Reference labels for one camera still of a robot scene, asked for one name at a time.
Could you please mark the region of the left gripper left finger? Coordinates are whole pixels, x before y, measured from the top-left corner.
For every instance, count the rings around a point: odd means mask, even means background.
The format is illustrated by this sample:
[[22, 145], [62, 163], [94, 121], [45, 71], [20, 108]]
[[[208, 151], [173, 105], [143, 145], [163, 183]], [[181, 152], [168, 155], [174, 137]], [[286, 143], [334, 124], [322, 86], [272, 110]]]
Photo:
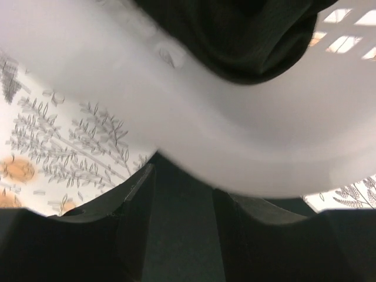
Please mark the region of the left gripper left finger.
[[147, 164], [63, 216], [1, 210], [2, 281], [140, 281], [155, 190]]

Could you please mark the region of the black t shirt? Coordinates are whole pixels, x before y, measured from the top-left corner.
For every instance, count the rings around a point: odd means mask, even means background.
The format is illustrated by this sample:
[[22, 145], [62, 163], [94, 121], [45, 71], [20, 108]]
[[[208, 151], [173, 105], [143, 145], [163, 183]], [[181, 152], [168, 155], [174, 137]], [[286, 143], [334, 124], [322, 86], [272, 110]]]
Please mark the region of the black t shirt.
[[140, 0], [205, 67], [241, 85], [274, 79], [305, 54], [323, 0]]

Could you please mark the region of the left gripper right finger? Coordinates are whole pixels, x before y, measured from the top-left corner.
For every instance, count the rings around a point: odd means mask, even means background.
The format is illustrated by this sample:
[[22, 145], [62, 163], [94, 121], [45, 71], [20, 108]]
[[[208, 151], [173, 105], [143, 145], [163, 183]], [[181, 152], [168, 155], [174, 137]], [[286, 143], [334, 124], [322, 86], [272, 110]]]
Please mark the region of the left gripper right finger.
[[227, 281], [374, 281], [375, 211], [305, 217], [216, 189], [213, 206]]

